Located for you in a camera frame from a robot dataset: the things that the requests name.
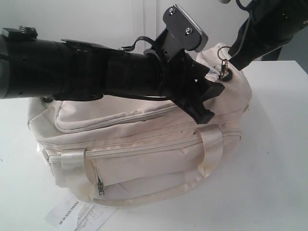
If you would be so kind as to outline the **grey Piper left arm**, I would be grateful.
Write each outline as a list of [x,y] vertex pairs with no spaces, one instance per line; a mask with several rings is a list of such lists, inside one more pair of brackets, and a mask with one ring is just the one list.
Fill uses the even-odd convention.
[[106,95],[148,101],[171,101],[197,124],[214,113],[204,102],[218,97],[221,83],[206,79],[209,69],[183,49],[173,58],[149,37],[151,48],[110,49],[64,39],[38,39],[35,28],[3,28],[0,34],[0,97],[41,97],[45,101],[90,102]]

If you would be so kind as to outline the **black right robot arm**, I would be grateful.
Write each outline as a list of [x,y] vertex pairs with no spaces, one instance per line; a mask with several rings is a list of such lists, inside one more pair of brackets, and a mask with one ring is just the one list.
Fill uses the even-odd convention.
[[242,70],[255,59],[289,43],[308,26],[306,0],[253,0],[247,6],[237,1],[248,18],[229,48],[229,62]]

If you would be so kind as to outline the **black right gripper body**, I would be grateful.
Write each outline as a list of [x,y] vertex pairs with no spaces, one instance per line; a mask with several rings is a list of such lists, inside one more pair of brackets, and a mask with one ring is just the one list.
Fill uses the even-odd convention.
[[243,26],[238,34],[240,48],[245,40],[256,43],[257,57],[284,46],[294,36],[294,17],[285,10],[276,9],[262,16],[253,12]]

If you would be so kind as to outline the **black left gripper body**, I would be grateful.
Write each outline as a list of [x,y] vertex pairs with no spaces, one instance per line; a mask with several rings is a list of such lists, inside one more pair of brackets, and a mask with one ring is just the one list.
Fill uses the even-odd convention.
[[131,70],[127,76],[127,97],[167,101],[178,106],[201,105],[205,97],[205,67],[180,51],[171,61],[164,54],[147,51],[128,53]]

